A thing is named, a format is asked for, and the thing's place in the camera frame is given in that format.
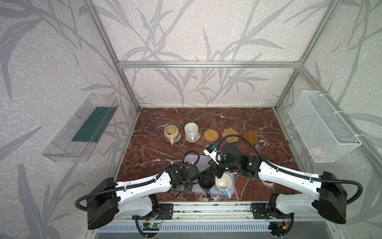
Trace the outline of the black mug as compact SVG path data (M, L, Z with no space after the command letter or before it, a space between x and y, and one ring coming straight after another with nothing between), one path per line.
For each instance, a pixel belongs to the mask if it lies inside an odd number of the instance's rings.
M206 192L207 198L210 198L210 190L214 186L214 178L207 174L202 174L200 176L198 184Z

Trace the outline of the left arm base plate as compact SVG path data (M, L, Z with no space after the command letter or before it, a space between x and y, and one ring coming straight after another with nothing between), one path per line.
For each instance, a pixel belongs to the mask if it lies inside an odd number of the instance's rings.
M153 206L150 213L150 220L172 220L174 204L158 204Z

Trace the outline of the beige ceramic mug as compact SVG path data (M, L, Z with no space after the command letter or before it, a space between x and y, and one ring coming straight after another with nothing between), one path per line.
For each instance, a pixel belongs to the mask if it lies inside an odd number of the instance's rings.
M180 131L177 126L175 125L168 125L164 129L164 135L174 135L175 138L180 134Z

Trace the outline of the blue-grey round coaster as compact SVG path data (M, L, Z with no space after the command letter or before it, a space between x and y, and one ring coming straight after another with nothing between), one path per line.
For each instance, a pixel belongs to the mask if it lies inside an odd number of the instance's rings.
M178 136L175 138L174 135L164 135L165 140L169 143L176 143L181 139L181 134L178 134Z

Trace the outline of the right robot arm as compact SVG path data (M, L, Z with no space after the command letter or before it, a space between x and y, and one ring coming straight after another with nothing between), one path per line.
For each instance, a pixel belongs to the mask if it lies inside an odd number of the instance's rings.
M208 172L221 178L225 172L236 172L247 178L273 182L298 191L296 195L275 194L268 202L268 211L285 215L320 215L336 224L346 223L347 205L356 201L363 186L353 180L339 180L330 172L310 174L276 165L260 153L246 156L237 146L222 148L209 145L204 154L211 157Z

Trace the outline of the white speckled mug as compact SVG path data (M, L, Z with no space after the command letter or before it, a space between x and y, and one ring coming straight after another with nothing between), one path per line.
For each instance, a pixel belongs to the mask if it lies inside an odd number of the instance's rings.
M185 137L186 135L197 135L199 134L198 125L194 122L189 122L185 125Z

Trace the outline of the white patterned round coaster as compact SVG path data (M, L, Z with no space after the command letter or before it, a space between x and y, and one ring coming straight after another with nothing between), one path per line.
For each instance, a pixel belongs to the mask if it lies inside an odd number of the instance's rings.
M199 134L197 134L197 135L188 135L187 134L185 138L188 142L195 143L200 139L200 135Z

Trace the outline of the cork paw-shaped coaster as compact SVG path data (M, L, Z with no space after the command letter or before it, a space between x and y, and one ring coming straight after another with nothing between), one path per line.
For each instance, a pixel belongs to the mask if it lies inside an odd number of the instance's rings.
M234 130L233 128L225 128L222 133L222 137L226 140L227 143L236 143L238 142L239 138L238 131Z

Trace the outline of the brown wooden round coaster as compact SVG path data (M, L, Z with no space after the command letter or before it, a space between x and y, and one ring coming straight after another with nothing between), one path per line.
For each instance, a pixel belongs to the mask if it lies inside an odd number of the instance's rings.
M259 141L258 136L255 133L251 132L251 131L245 132L243 134L243 137L247 141L249 141L252 145L256 145L258 143L258 141Z

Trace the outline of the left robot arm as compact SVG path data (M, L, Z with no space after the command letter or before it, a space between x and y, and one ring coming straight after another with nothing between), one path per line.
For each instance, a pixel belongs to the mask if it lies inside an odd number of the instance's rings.
M200 177L196 164L170 164L158 174L133 180L103 180L91 193L75 201L87 213L88 229L99 229L116 218L146 217L159 212L157 193L190 192Z

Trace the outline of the woven rattan round coaster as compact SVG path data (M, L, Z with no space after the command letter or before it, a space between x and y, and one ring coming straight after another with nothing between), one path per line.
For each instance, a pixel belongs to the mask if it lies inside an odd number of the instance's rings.
M208 129L204 132L204 139L208 142L216 142L219 138L219 134L216 130Z

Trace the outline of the white mug blue outside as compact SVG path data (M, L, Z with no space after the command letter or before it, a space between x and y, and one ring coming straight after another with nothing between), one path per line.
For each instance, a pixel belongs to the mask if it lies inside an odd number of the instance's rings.
M216 177L215 186L218 192L225 195L228 199L232 198L232 195L229 192L229 189L232 186L232 180L228 174L224 173L220 178Z

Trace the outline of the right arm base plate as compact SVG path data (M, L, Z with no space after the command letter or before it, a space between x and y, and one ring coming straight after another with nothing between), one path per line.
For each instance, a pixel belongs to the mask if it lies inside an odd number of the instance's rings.
M294 218L294 213L284 214L276 207L269 206L268 203L252 203L250 212L253 214L254 219L291 220Z

